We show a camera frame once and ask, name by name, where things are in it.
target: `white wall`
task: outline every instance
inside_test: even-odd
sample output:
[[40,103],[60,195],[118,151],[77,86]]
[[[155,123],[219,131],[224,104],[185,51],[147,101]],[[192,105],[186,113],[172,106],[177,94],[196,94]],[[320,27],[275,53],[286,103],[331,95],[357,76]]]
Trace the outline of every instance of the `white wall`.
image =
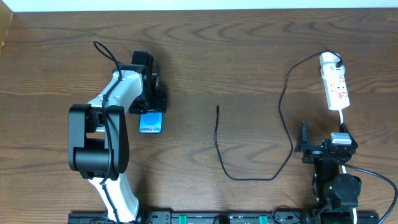
[[398,7],[398,0],[3,0],[13,12]]

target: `white power strip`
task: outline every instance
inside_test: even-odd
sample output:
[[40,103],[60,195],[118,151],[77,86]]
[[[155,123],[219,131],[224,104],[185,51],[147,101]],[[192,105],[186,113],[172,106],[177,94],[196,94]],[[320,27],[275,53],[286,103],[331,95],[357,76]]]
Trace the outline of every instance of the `white power strip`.
[[329,52],[321,54],[321,76],[325,85],[326,98],[329,110],[342,110],[349,106],[348,90],[344,77],[345,67],[336,67],[340,59]]

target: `extension cord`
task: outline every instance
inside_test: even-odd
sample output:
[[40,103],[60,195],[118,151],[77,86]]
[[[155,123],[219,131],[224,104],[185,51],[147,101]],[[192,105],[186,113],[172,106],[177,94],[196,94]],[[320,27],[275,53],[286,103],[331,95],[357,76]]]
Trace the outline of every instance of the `extension cord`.
[[340,68],[336,67],[340,59],[329,52],[321,54],[319,59],[329,110],[338,111],[348,107],[349,99],[344,65]]

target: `wooden table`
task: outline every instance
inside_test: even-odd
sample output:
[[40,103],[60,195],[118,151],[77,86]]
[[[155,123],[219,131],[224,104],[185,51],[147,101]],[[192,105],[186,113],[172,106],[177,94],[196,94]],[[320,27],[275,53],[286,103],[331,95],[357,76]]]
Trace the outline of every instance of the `wooden table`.
[[[178,210],[312,208],[312,165],[293,153],[278,114],[289,68],[321,50],[341,54],[351,106],[345,121],[359,149],[349,162],[398,183],[398,9],[17,13],[0,55],[0,222],[65,223],[71,211],[104,210],[98,192],[70,170],[68,109],[106,86],[118,60],[147,50],[159,62],[169,103],[160,135],[127,115],[131,187],[144,206]],[[338,130],[319,61],[290,78],[282,112],[295,141],[306,121],[314,144]],[[383,215],[393,197],[383,180],[363,181],[359,210]],[[393,211],[386,223],[398,222]]]

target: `white cord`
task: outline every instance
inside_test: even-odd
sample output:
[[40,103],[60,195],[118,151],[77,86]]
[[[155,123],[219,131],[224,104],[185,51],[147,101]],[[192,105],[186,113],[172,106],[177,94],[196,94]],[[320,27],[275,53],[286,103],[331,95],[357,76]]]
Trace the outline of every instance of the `white cord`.
[[[347,170],[346,170],[345,166],[341,166],[341,170],[343,171],[344,174],[347,173]],[[354,224],[356,224],[356,222],[358,220],[358,218],[356,216],[356,208],[353,208],[353,215],[354,215],[353,221],[354,221]]]
[[343,111],[338,110],[338,114],[340,115],[340,124],[343,124],[344,123]]

